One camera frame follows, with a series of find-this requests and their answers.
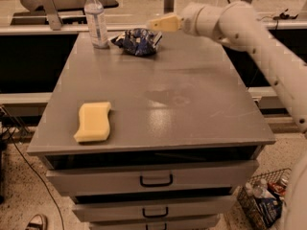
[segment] drawer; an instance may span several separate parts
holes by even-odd
[[[233,195],[138,200],[75,205],[73,212],[81,222],[168,219],[225,213],[235,201]]]
[[[198,218],[174,218],[163,221],[148,222],[117,222],[113,223],[91,223],[91,230],[192,230],[214,227],[219,221],[219,215],[203,216]]]
[[[93,196],[233,187],[257,168],[248,160],[49,171],[47,177],[62,196]]]

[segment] white robotic arm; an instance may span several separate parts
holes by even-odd
[[[250,4],[235,2],[218,8],[191,3],[181,17],[167,15],[151,21],[149,27],[182,29],[189,35],[206,36],[228,48],[248,52],[307,138],[307,64],[269,33]],[[306,229],[306,193],[307,153],[295,165],[289,180],[282,229]]]

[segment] metal bracket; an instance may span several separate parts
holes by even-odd
[[[52,30],[60,30],[62,22],[59,18],[54,0],[41,0]]]

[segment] gray tabletop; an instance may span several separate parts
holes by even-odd
[[[265,145],[274,136],[223,48],[182,32],[158,53],[97,50],[81,33],[28,147],[32,155]],[[110,135],[78,144],[83,103],[111,102]]]

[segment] person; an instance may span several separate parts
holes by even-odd
[[[37,214],[29,221],[25,230],[46,230],[47,218],[42,214]]]

